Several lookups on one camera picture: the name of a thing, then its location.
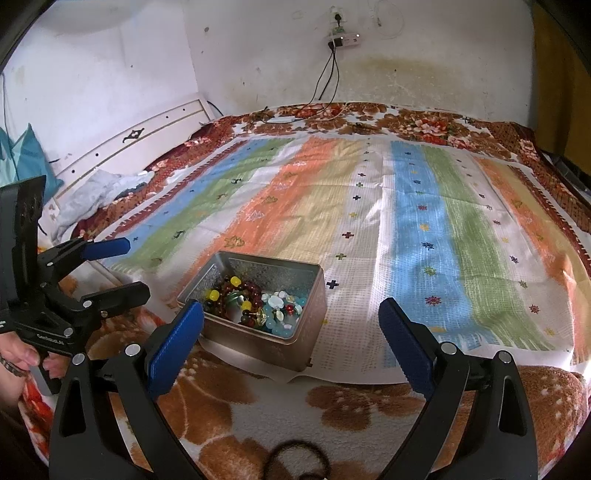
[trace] brown flower pattern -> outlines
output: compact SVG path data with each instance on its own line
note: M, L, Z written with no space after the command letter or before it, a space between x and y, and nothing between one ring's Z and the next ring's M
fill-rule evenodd
M372 408L388 417L418 413L424 400L409 395L408 384L377 388L322 385L310 390L306 402L324 410L323 425L338 430L357 432L371 424Z

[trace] finger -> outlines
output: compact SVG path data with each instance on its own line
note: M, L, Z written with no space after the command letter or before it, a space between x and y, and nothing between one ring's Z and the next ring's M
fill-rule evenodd
M16 333L11 333L14 335L2 339L2 356L15 364L17 361L24 361L28 365L38 365L39 353L37 350L23 342Z
M65 356L50 353L43 361L43 368L47 370L50 378L62 378L65 376L70 359Z

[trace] power strip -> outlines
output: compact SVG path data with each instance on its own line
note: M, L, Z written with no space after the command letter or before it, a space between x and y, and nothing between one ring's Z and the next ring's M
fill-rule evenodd
M340 37L329 37L328 46L331 47L335 42L335 47L354 47L361 43L361 37L358 33L341 33Z

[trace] striped blanket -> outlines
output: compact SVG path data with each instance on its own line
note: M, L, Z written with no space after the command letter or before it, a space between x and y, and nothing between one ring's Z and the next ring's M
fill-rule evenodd
M389 296L465 352L503 348L520 364L584 372L589 234L523 161L531 144L519 155L470 145L489 130L459 116L446 119L445 142L434 121L410 123L420 132L409 136L405 116L385 108L364 127L347 115L333 128L237 124L231 140L101 233L132 245L105 265L174 309L221 249L319 263L329 307L308 376L403 381L377 322Z

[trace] black hair tie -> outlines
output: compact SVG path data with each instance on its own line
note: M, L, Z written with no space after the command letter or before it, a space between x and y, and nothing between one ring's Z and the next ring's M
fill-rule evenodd
M305 440L288 440L287 442L280 443L277 445L273 451L269 454L269 458L265 462L265 465L262 469L262 479L261 480L272 480L269 478L269 472L271 471L271 465L273 464L273 460L276 460L277 457L285 450L291 450L294 448L303 448L305 450L310 450L313 452L316 457L320 460L322 464L323 473L321 475L317 473L302 473L298 480L328 480L330 476L330 462L326 454L320 450L320 448L314 445L311 442L306 442Z

